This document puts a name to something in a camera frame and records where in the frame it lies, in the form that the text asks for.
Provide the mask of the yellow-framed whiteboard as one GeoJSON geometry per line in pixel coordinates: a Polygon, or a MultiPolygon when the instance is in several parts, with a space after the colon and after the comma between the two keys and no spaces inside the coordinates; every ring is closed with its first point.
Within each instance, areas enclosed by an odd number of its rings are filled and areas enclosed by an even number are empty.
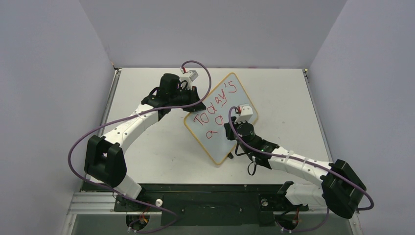
{"type": "Polygon", "coordinates": [[[213,162],[220,165],[236,146],[236,141],[227,140],[223,127],[229,121],[231,107],[248,104],[253,112],[251,124],[258,120],[258,112],[233,72],[222,79],[203,103],[206,109],[185,116],[184,125],[213,162]]]}

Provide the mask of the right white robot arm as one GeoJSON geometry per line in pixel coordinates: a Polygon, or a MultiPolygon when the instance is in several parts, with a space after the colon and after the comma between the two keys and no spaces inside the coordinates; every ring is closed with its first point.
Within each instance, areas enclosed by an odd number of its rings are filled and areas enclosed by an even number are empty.
{"type": "Polygon", "coordinates": [[[346,219],[359,209],[367,188],[347,162],[340,159],[334,163],[318,161],[290,152],[258,136],[248,122],[225,123],[224,129],[226,138],[236,141],[242,155],[247,155],[255,166],[284,171],[310,182],[308,186],[290,184],[279,192],[276,202],[280,208],[322,205],[346,219]]]}

